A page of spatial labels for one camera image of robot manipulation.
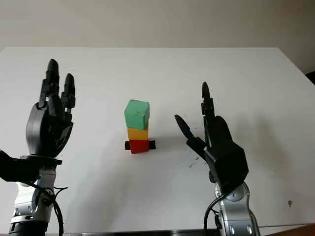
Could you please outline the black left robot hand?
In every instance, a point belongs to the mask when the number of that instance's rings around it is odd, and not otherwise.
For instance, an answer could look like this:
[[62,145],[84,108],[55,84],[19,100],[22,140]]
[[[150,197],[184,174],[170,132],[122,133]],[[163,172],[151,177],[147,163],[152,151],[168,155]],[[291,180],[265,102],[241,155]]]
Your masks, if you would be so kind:
[[66,145],[73,127],[71,109],[75,107],[75,83],[68,73],[59,93],[59,65],[50,59],[40,96],[31,109],[26,141],[31,155],[55,158]]

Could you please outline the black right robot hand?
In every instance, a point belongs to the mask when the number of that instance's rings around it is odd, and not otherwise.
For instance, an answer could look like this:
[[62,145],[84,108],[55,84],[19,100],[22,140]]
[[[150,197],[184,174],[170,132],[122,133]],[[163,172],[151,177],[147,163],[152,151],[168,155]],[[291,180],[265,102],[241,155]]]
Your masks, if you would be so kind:
[[213,148],[222,143],[223,140],[231,139],[228,127],[222,117],[215,115],[215,107],[210,96],[209,87],[206,82],[202,84],[201,112],[203,115],[205,140],[193,135],[188,124],[179,115],[175,115],[175,120],[187,138],[187,145],[194,150],[202,159],[205,148]]

